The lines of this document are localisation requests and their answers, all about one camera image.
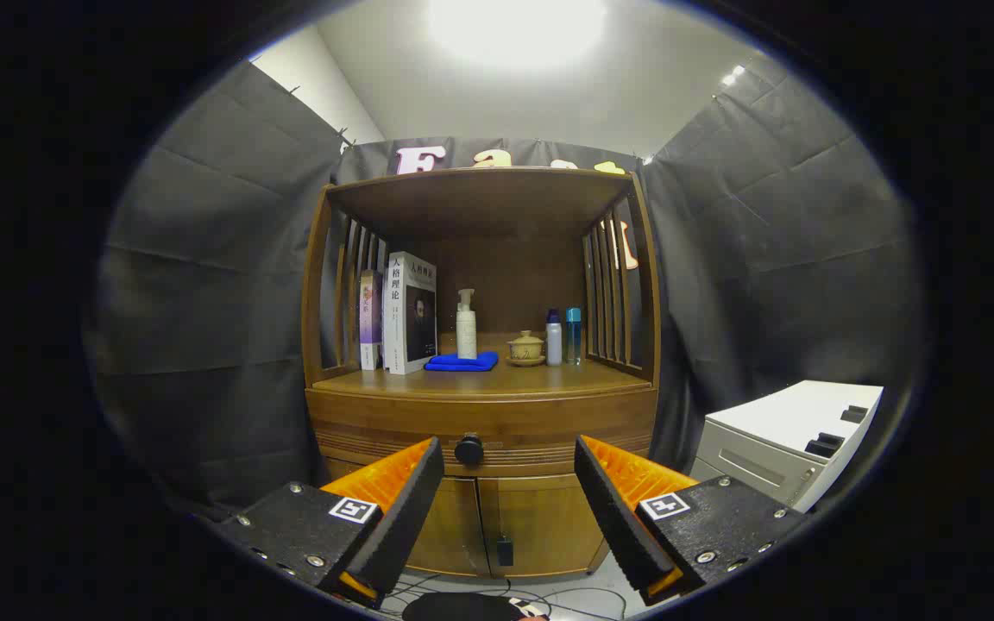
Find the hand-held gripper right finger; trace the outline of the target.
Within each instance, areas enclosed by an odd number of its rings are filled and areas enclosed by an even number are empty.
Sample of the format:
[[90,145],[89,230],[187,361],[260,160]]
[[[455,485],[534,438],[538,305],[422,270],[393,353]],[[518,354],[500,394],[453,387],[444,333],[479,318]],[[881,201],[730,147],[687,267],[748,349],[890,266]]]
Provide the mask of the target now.
[[705,482],[591,436],[575,473],[619,569],[646,605],[721,582],[808,522],[805,512],[721,475]]

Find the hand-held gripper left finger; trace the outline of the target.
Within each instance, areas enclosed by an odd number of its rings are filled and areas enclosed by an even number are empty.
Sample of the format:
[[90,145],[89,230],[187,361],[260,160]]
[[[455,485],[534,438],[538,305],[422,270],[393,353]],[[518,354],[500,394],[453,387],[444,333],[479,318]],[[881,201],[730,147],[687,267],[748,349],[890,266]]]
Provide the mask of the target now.
[[436,436],[327,485],[289,482],[218,524],[218,538],[273,573],[378,609],[406,568],[444,476]]

